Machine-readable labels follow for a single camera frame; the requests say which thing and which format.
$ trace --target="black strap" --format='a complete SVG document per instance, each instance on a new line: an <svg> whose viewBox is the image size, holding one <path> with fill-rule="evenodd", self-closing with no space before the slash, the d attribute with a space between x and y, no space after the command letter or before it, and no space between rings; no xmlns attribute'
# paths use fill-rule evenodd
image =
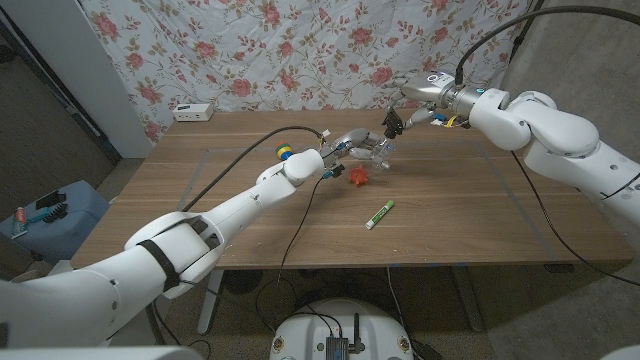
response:
<svg viewBox="0 0 640 360"><path fill-rule="evenodd" d="M151 240L144 240L139 242L138 245L147 249L147 251L153 255L162 270L164 270L164 273L167 275L167 280L164 282L164 290L162 291L167 291L172 287L180 285L180 275L176 272L176 268L173 267L173 264L167 255L164 254L164 251L162 251L156 243Z"/></svg>

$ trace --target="red toy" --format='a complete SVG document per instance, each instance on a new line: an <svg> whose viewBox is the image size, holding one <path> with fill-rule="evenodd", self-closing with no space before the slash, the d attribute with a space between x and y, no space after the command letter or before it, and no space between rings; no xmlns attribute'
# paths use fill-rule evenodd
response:
<svg viewBox="0 0 640 360"><path fill-rule="evenodd" d="M349 181L356 184L356 186L362 186L369 181L367 175L369 174L367 170L362 168L362 165L357 168L353 168L350 170L351 174L349 175Z"/></svg>

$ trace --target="wooden table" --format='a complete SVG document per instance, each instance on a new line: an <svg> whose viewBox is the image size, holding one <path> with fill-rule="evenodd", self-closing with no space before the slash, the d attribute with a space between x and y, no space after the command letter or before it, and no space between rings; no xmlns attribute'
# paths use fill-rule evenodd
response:
<svg viewBox="0 0 640 360"><path fill-rule="evenodd" d="M408 119L412 110L399 112ZM76 268L112 256L151 220L181 208L247 146L269 131L306 125L329 139L357 127L382 134L381 110L217 113L175 123L72 259ZM313 134L280 133L242 160L192 211L208 210L255 184L279 160L275 145L317 146ZM575 262L553 236L508 152L477 130L421 125L396 138L391 169L356 188L348 171L318 186L285 268L539 264ZM360 162L344 158L347 169ZM529 171L565 240L592 261L626 262L633 252L576 189ZM315 181L237 237L219 269L280 266ZM395 207L373 229L364 224L388 200Z"/></svg>

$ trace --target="white power strip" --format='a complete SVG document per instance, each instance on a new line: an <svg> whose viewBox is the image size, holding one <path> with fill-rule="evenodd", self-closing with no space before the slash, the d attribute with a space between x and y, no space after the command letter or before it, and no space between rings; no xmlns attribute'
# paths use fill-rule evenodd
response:
<svg viewBox="0 0 640 360"><path fill-rule="evenodd" d="M176 121L207 121L213 115L213 104L178 104L173 110Z"/></svg>

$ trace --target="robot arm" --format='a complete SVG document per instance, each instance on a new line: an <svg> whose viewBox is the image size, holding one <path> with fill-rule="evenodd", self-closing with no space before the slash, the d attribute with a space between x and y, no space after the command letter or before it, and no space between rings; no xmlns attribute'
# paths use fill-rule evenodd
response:
<svg viewBox="0 0 640 360"><path fill-rule="evenodd" d="M393 85L400 87L400 95L392 97L388 119L397 117L393 104L398 98L427 103L404 126L400 122L393 136L430 119L436 108L449 108L501 149L530 144L524 155L530 169L599 198L640 225L640 165L600 141L588 120L557 110L547 95L527 91L510 102L506 91L457 88L454 77L441 71L394 80Z"/></svg>
<svg viewBox="0 0 640 360"><path fill-rule="evenodd" d="M313 176L337 176L340 157L358 148L370 151L379 139L358 129L333 149L292 155L207 212L173 212L152 221L127 241L125 251L96 264L19 284L0 282L0 348L102 343L160 294L175 298L188 291L191 285L182 280L202 280L231 241L291 197L296 186Z"/></svg>

